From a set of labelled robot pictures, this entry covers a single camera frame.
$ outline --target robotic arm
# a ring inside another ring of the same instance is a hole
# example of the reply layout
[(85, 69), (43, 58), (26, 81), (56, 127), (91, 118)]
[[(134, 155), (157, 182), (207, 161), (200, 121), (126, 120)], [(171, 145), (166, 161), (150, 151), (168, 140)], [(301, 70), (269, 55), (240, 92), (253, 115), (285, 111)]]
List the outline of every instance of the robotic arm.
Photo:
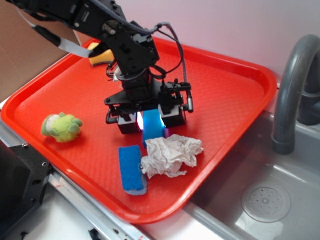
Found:
[[(109, 107), (106, 123), (118, 123), (123, 134), (140, 131), (138, 112), (158, 109), (167, 128), (185, 124), (185, 111), (193, 112), (191, 85), (186, 75), (183, 82), (177, 79), (165, 82), (166, 74), (180, 64), (185, 73), (183, 49), (169, 23), (163, 22), (153, 29), (145, 29), (134, 21), (127, 22), (121, 7), (114, 0), (6, 1), (40, 21), (60, 21), (71, 29), (100, 40), (94, 50), (79, 54), (82, 57), (86, 54), (85, 57), (94, 57), (108, 49), (112, 51), (118, 65), (114, 74), (121, 81), (123, 90), (105, 99), (104, 103)], [(162, 32), (162, 26), (166, 26), (172, 36)], [(69, 49), (68, 46), (62, 46), (68, 43), (54, 33), (38, 25), (32, 27), (61, 49)], [(156, 65), (159, 55), (152, 38), (156, 31), (177, 43), (181, 60), (170, 71)], [(160, 75), (152, 73), (152, 68)], [(186, 92), (187, 103), (184, 103), (181, 91)]]

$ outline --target led light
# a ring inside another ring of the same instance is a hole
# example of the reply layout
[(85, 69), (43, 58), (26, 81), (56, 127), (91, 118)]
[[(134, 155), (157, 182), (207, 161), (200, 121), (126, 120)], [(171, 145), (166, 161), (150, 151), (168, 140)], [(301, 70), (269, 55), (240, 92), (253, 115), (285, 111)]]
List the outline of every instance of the led light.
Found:
[(138, 123), (138, 126), (141, 130), (144, 129), (144, 120), (142, 118), (141, 112), (136, 113), (136, 122)]
[(164, 126), (165, 126), (165, 123), (164, 123), (164, 121), (162, 120), (161, 115), (159, 115), (159, 118), (160, 118), (160, 121), (161, 121), (162, 126), (164, 127)]

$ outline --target blue sponge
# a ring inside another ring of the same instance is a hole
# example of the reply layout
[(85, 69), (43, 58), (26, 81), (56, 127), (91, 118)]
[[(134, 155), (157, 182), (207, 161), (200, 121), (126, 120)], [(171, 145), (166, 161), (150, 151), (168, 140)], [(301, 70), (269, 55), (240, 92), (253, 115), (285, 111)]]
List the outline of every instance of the blue sponge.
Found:
[(119, 147), (122, 187), (130, 195), (143, 195), (147, 192), (146, 176), (140, 170), (141, 157), (138, 145)]
[(143, 112), (142, 142), (146, 148), (147, 139), (155, 139), (165, 136), (165, 126), (158, 109)]

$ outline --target ribbon cable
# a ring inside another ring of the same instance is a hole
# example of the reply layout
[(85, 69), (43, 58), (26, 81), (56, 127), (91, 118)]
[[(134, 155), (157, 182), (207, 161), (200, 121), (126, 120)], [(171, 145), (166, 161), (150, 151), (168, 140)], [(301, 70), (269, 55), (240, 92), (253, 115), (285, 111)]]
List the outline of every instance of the ribbon cable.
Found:
[(77, 55), (79, 57), (82, 58), (89, 58), (91, 57), (91, 55), (94, 53), (93, 50), (89, 50), (86, 49), (84, 47), (81, 47), (79, 45), (77, 45), (76, 43), (62, 38), (54, 33), (52, 33), (51, 31), (49, 31), (48, 29), (46, 29), (45, 27), (39, 26), (39, 25), (35, 25), (32, 22), (30, 22), (29, 20), (27, 20), (25, 18), (25, 16), (23, 16), (23, 14), (19, 11), (19, 9), (17, 8), (18, 13), (21, 15), (21, 17), (41, 36), (43, 36), (45, 39), (47, 39), (48, 41), (50, 41), (51, 43), (53, 43), (55, 46), (57, 46), (59, 49), (66, 51), (68, 53)]

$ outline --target white wall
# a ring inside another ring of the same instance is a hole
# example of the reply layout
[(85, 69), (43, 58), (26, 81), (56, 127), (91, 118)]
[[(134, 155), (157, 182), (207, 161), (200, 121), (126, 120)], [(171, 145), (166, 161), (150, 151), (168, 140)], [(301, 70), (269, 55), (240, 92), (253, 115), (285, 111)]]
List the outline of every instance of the white wall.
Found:
[(320, 36), (320, 0), (117, 0), (128, 21), (170, 22), (179, 40), (272, 70), (280, 81), (295, 43)]

